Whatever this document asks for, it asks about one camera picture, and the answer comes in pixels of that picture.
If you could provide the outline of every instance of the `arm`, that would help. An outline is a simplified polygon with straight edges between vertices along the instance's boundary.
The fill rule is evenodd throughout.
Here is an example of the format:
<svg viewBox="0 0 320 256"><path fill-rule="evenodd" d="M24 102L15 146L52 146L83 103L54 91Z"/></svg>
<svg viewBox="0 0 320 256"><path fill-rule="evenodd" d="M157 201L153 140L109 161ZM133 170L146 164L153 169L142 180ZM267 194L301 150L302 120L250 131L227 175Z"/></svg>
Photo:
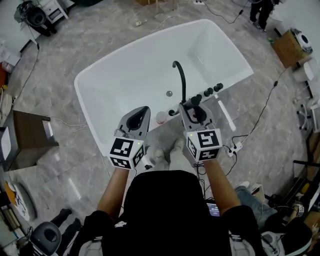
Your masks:
<svg viewBox="0 0 320 256"><path fill-rule="evenodd" d="M223 215L227 210L240 206L236 191L231 186L217 160L204 161L204 168L208 176L213 198Z"/></svg>
<svg viewBox="0 0 320 256"><path fill-rule="evenodd" d="M119 217L124 199L129 170L116 168L100 199L97 210L103 211L115 221Z"/></svg>

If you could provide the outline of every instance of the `gray tile floor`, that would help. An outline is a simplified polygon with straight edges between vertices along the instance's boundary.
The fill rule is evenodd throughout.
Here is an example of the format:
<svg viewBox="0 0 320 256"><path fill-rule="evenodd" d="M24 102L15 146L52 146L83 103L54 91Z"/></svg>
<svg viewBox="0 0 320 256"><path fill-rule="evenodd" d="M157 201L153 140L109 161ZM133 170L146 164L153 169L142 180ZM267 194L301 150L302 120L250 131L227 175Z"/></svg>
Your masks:
<svg viewBox="0 0 320 256"><path fill-rule="evenodd" d="M208 0L207 4L230 21L240 10L231 0ZM248 133L257 121L274 81L284 70L267 36L248 23L250 9L246 8L234 24L228 24L205 6L191 2L180 3L175 11L169 0L159 5L159 14L156 14L155 5L143 7L134 0L104 0L91 7L72 8L69 19L57 25L57 34L50 38L39 37L39 61L14 109L56 117L69 124L83 124L86 120L74 88L74 79L80 71L112 51L148 35L169 16L175 17L168 19L159 30L210 19L230 37L254 74L218 95L236 126L235 132L230 129L217 99L206 104L213 111L216 127L221 129L223 143L231 145L232 136ZM141 21L142 26L136 27L137 21ZM34 44L23 52L9 82L12 95L19 92L27 79L36 55ZM293 97L297 94L300 98L307 96L307 90L299 93L303 88L303 84L293 81L291 69L283 74L270 96L258 129L238 153L237 163L228 176L234 186L249 180L263 184L265 192L273 194L292 181L292 161L306 157L305 140L299 131L296 106L293 105ZM37 219L29 223L34 227L52 219L65 207L71 207L74 216L83 220L94 211L109 181L90 130L75 132L79 126L68 127L55 119L52 126L60 146L43 156L37 166L3 175L5 180L21 182L28 189L37 210ZM181 120L177 117L148 134L149 154L157 147L169 150L175 139L182 136ZM235 159L227 157L222 150L218 160L228 172ZM107 159L105 162L112 173ZM134 171L130 172L128 186L134 175ZM69 218L62 229L72 221L73 218Z"/></svg>

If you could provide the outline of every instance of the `power strip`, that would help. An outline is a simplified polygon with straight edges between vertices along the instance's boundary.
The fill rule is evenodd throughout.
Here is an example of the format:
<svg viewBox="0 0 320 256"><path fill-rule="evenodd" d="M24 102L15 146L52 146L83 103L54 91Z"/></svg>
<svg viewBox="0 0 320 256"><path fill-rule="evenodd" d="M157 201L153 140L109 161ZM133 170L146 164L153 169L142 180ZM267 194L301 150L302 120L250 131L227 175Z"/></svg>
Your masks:
<svg viewBox="0 0 320 256"><path fill-rule="evenodd" d="M204 5L205 5L205 3L202 2L202 1L200 1L200 0L195 0L195 1L193 1L193 4L194 4L194 5L198 5L198 6L204 6Z"/></svg>
<svg viewBox="0 0 320 256"><path fill-rule="evenodd" d="M238 151L243 148L242 143L240 141L237 144L235 144L235 147L230 147L231 152L227 150L228 157L232 158L234 155L234 152L238 153Z"/></svg>

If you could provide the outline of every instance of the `white sneaker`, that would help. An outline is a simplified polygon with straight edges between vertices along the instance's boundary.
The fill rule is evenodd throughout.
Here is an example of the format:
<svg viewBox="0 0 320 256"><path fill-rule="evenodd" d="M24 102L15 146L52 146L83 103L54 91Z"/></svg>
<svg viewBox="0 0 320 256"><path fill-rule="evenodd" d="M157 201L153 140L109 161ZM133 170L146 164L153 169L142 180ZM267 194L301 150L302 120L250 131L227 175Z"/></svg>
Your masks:
<svg viewBox="0 0 320 256"><path fill-rule="evenodd" d="M161 148L157 148L154 152L154 161L155 163L161 162L165 158L165 153Z"/></svg>
<svg viewBox="0 0 320 256"><path fill-rule="evenodd" d="M182 138L178 138L174 143L174 150L180 149L183 150L185 146L185 141Z"/></svg>
<svg viewBox="0 0 320 256"><path fill-rule="evenodd" d="M257 25L257 28L260 29L262 33L264 34L267 33L266 29L265 28L262 29L259 24Z"/></svg>
<svg viewBox="0 0 320 256"><path fill-rule="evenodd" d="M238 187L240 187L240 186L245 186L245 188L248 189L250 186L250 182L246 180L246 181L242 182Z"/></svg>

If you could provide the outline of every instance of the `white bathtub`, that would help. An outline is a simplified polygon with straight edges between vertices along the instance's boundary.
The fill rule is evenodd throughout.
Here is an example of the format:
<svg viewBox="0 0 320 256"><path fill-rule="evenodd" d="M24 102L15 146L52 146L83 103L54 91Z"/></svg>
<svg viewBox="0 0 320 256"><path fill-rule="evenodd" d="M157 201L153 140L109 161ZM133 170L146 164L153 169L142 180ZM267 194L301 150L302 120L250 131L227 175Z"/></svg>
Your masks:
<svg viewBox="0 0 320 256"><path fill-rule="evenodd" d="M173 61L184 70L186 98L217 83L225 90L253 74L231 40L207 19L161 30L115 50L81 71L74 81L85 119L104 156L126 113L149 106L151 131L159 126L158 112L177 110L182 83Z"/></svg>

